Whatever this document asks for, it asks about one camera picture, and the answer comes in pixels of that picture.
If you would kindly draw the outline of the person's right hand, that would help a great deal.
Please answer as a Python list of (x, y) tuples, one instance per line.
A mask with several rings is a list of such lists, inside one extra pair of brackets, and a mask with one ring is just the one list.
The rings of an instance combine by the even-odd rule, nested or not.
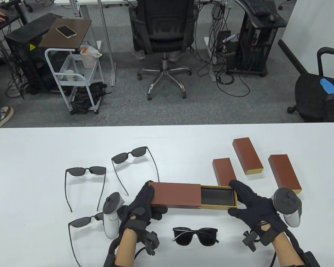
[(246, 208), (230, 208), (228, 214), (249, 226), (260, 237), (261, 244), (269, 245), (287, 230), (288, 226), (280, 218), (270, 198), (257, 195), (248, 185), (238, 180), (231, 180), (229, 186)]

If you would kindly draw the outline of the person's left hand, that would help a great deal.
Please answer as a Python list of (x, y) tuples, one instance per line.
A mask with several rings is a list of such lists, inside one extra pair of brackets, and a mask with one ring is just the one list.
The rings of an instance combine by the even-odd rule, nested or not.
[(125, 229), (133, 230), (138, 237), (141, 237), (151, 219), (160, 221), (162, 216), (168, 212), (167, 207), (152, 207), (151, 203), (155, 190), (149, 181), (141, 188), (135, 200), (128, 206), (122, 206), (118, 211), (121, 221), (119, 234), (122, 235)]

